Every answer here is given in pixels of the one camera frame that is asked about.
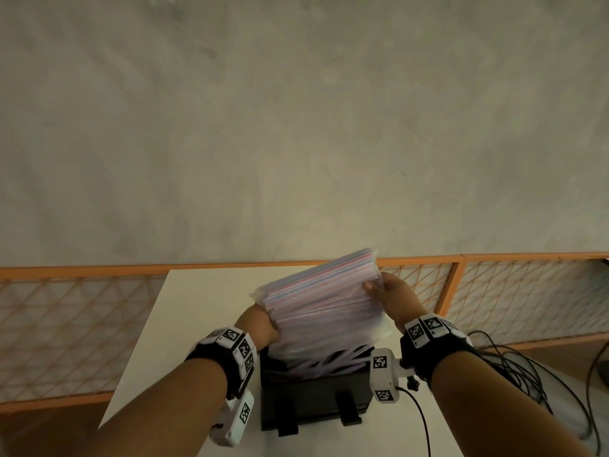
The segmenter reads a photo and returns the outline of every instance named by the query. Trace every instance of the wire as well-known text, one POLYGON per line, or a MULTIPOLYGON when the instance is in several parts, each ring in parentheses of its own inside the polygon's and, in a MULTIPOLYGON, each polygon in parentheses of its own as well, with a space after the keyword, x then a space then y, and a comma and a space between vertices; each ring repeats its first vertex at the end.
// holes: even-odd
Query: wire
POLYGON ((598 428, 596 428, 596 420, 594 420, 594 412, 592 411, 592 405, 590 404, 590 381, 592 380, 592 373, 594 372, 594 367, 596 366, 597 362, 599 361, 600 357, 605 352, 607 347, 609 347, 609 341, 603 345, 603 347, 600 349, 598 354, 594 357, 594 360, 592 361, 592 364, 590 364, 590 368, 588 369, 588 375, 586 375, 586 404, 588 405, 588 410, 590 411, 590 422, 592 423, 594 433, 596 434, 596 454, 595 455, 597 455, 597 456, 600 455, 601 445, 600 445, 599 430, 598 430, 598 428))
POLYGON ((600 435, 599 435, 599 431, 596 427, 596 421, 594 420, 592 406, 590 403, 590 381, 591 381, 592 373, 594 372, 594 367, 596 366, 602 353, 607 349, 607 347, 609 347, 609 342, 605 343, 605 345, 600 349, 600 351, 598 352, 598 354, 592 361, 592 364, 590 365, 590 368, 588 370, 588 375, 586 377, 586 404, 587 404, 587 407, 586 407, 583 404, 582 400, 579 399, 577 394, 575 394, 575 392, 563 380, 561 380, 558 376, 556 376, 548 368, 546 368, 539 362, 525 356, 520 351, 515 350, 512 347, 509 347, 506 345, 495 344, 495 342, 490 337, 490 335, 488 333, 484 332, 483 330, 474 330, 472 332, 469 332, 468 336, 471 336, 476 333, 482 334, 486 338, 488 338, 488 340, 491 343, 491 346, 494 348, 494 351, 496 352, 496 353, 492 353, 492 352, 485 351, 485 350, 479 350, 479 354, 482 356, 482 359, 495 370, 503 369, 503 374, 506 374, 509 377, 508 379, 512 382, 512 384, 514 386, 516 386, 520 391, 525 393, 527 396, 529 396, 529 398, 533 399, 538 404, 545 406, 545 408, 547 408, 547 410, 552 415, 553 415, 552 408, 550 407, 550 404, 547 401, 547 394, 543 388, 543 383, 541 381, 541 377, 535 367, 537 366, 537 368, 543 369, 545 372, 547 372, 549 375, 551 375, 555 380, 557 380, 563 387, 565 387, 565 389, 569 392, 569 394, 571 394, 571 396, 577 402, 578 406, 581 408, 581 410, 585 416, 585 419, 586 419, 586 431, 582 436, 580 436, 580 439, 585 440, 585 439, 589 438, 592 435, 592 433, 594 433, 595 438, 596 438, 596 454, 595 455, 596 456, 600 455, 600 448, 601 448, 600 435), (524 367, 523 365, 521 365, 520 363, 514 361, 513 359, 507 358, 506 354, 513 354, 515 356, 518 356, 519 358, 522 358, 524 361, 527 362, 527 364, 530 367, 530 370, 528 368, 524 367))
POLYGON ((412 398, 413 401, 415 401, 416 407, 419 409, 419 412, 421 414, 421 418, 422 418, 422 425, 425 427, 425 438, 427 439, 427 455, 428 457, 431 457, 431 445, 429 443, 429 431, 427 429, 427 422, 425 421, 425 414, 422 413, 422 408, 421 406, 418 404, 417 400, 415 399, 415 397, 411 394, 410 391, 405 390, 404 388, 402 388, 401 386, 397 386, 395 387, 395 389, 399 389, 400 391, 403 391, 404 393, 406 393, 408 396, 410 396, 412 398))

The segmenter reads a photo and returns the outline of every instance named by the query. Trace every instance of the white table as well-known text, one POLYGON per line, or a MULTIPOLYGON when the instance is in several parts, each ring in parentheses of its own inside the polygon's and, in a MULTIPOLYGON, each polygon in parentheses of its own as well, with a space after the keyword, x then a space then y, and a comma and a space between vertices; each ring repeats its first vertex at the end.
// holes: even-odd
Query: white table
MULTIPOLYGON (((248 296, 260 284, 306 269, 302 266, 215 268, 171 271, 156 300, 102 423, 139 393, 179 365, 193 343, 212 329, 233 324, 252 304, 248 296)), ((377 343, 399 356, 396 330, 377 343)), ((277 431, 260 431, 260 379, 249 385, 255 396, 253 414, 241 443, 222 448, 207 440, 201 456, 373 456, 427 455, 419 412, 402 394, 394 405, 374 399, 362 415, 363 423, 343 427, 340 420, 299 426, 295 436, 278 438, 277 431)), ((461 456, 453 435, 425 384, 415 397, 428 423, 434 457, 461 456)))

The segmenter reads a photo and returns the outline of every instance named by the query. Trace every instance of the forearm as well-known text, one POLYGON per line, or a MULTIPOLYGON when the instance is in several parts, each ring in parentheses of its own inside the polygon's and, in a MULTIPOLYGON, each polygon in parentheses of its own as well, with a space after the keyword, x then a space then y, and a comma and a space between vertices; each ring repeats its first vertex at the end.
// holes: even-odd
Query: forearm
POLYGON ((465 457, 591 455, 558 420, 471 353, 440 361, 431 385, 465 457))
POLYGON ((195 456, 226 388, 215 361, 186 361, 122 408, 76 456, 195 456))

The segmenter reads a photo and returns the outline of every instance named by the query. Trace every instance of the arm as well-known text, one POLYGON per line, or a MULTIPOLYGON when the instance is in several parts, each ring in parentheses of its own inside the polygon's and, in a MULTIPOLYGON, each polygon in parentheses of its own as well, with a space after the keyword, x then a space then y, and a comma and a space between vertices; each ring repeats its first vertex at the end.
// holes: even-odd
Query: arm
MULTIPOLYGON (((259 351, 277 339, 259 305, 249 307, 235 327, 248 332, 259 351)), ((122 408, 75 457, 195 456, 222 408, 226 388, 215 361, 183 362, 122 408)))
MULTIPOLYGON (((370 283, 364 287, 404 333, 404 324, 427 310, 398 277, 383 273, 383 283, 382 289, 370 283)), ((445 357, 436 366, 431 384, 465 457, 591 455, 556 418, 471 353, 445 357)))

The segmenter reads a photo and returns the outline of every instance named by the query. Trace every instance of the gray wall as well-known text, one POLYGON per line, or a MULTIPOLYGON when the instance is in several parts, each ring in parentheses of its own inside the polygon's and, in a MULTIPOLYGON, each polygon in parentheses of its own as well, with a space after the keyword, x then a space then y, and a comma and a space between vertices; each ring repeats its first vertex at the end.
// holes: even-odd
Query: gray wall
POLYGON ((1 0, 0 266, 609 250, 606 0, 1 0))

